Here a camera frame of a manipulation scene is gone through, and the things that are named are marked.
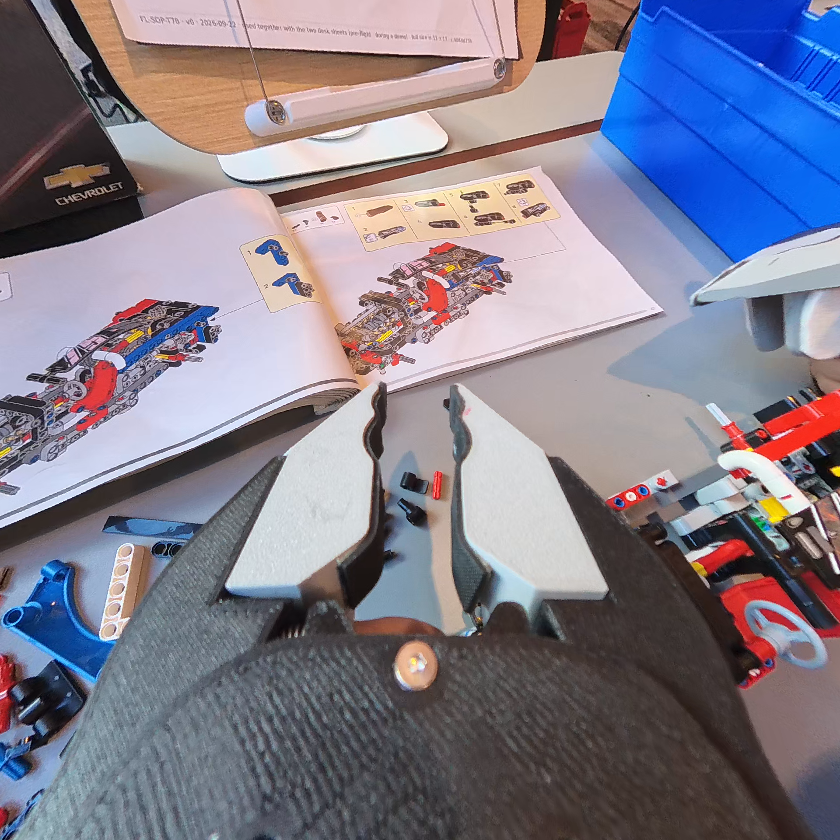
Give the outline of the open instruction booklet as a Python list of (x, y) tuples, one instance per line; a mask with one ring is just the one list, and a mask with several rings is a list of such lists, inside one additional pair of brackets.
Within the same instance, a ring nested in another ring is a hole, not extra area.
[(1, 524), (290, 408), (660, 312), (539, 167), (285, 214), (231, 188), (3, 259)]

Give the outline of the grey desk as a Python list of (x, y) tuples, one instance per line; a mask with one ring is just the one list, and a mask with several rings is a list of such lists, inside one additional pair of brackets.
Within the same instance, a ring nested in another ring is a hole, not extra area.
[[(512, 425), (560, 456), (604, 496), (661, 469), (689, 477), (707, 469), (722, 436), (704, 405), (744, 422), (752, 411), (807, 386), (807, 363), (750, 340), (738, 301), (691, 308), (687, 299), (730, 260), (599, 133), (372, 183), (325, 182), (278, 194), (285, 210), (332, 200), (472, 181), (539, 165), (577, 216), (664, 310), (656, 318), (389, 395), (383, 471), (396, 487), (406, 469), (451, 476), (452, 437), (443, 399), (463, 382)], [(101, 614), (104, 576), (122, 540), (101, 532), (114, 513), (205, 522), (275, 455), (321, 418), (289, 411), (267, 431), (215, 442), (159, 469), (121, 479), (68, 506), (2, 531), (2, 567), (14, 572), (2, 612), (28, 599), (40, 568), (78, 564), (79, 602)], [(360, 605), (363, 619), (410, 616), (460, 629), (449, 566), (448, 501), (427, 528), (394, 511), (388, 544), (400, 552)], [(819, 838), (838, 838), (838, 663), (806, 672), (788, 665), (739, 691), (763, 749), (792, 802)]]

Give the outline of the blue storage bin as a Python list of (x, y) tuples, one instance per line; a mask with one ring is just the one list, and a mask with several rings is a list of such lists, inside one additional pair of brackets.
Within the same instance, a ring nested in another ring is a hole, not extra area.
[(642, 2), (602, 132), (733, 260), (839, 219), (839, 11)]

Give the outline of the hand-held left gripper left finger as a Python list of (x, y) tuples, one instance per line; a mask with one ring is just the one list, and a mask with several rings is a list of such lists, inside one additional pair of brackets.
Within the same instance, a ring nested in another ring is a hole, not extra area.
[(367, 386), (285, 454), (231, 570), (231, 595), (347, 610), (383, 569), (385, 384)]

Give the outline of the toy car set box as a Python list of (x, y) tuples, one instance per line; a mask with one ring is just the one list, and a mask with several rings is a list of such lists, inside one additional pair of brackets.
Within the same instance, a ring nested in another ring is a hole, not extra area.
[(138, 184), (30, 2), (1, 5), (1, 232), (140, 218)]

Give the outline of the cluster of small pins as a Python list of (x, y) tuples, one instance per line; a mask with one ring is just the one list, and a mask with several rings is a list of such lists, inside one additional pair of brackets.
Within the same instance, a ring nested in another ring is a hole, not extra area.
[(405, 550), (394, 541), (394, 528), (401, 529), (402, 526), (407, 526), (412, 535), (428, 530), (431, 519), (427, 503), (432, 501), (436, 504), (444, 500), (445, 475), (436, 470), (432, 479), (427, 480), (407, 470), (400, 478), (398, 489), (399, 491), (387, 502), (391, 507), (386, 509), (383, 553), (385, 564), (392, 564), (407, 557)]

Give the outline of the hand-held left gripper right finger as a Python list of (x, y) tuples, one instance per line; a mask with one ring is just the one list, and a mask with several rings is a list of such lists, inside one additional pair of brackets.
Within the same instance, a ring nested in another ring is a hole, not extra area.
[(604, 599), (607, 582), (541, 447), (461, 384), (448, 414), (451, 564), (464, 612)]

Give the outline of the partly built toy car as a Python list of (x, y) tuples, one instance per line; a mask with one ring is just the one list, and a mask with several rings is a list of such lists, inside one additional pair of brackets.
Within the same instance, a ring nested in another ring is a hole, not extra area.
[(657, 550), (710, 626), (741, 688), (786, 661), (825, 666), (839, 635), (839, 393), (805, 388), (727, 440), (710, 470), (661, 471), (606, 505)]

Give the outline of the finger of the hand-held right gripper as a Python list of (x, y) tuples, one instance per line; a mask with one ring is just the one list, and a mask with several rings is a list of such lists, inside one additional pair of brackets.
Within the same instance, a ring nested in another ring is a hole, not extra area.
[(839, 226), (781, 240), (720, 273), (689, 299), (692, 307), (744, 302), (759, 351), (787, 348), (816, 361), (839, 355)]

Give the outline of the pile of toy building pieces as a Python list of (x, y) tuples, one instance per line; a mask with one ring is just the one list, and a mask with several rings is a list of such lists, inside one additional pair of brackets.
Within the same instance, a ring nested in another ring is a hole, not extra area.
[(228, 651), (213, 614), (225, 598), (229, 535), (215, 518), (169, 563), (152, 561), (141, 573), (135, 624), (112, 643), (100, 639), (98, 616), (117, 538), (143, 548), (151, 536), (103, 534), (105, 517), (47, 531), (56, 520), (45, 512), (2, 530), (2, 564), (12, 561), (21, 574), (13, 595), (35, 585), (2, 608), (2, 650), (12, 643), (24, 656), (41, 652), (92, 683), (65, 764), (18, 838), (164, 838), (171, 826), (183, 835), (175, 807), (161, 804), (158, 770), (129, 783), (127, 800), (123, 772), (136, 759), (167, 761), (179, 737), (164, 734), (165, 720)]

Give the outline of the printed instruction sheet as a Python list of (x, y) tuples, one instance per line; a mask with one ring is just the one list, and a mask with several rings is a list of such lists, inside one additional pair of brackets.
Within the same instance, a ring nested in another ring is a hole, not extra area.
[(122, 33), (160, 46), (519, 58), (512, 1), (112, 1)]

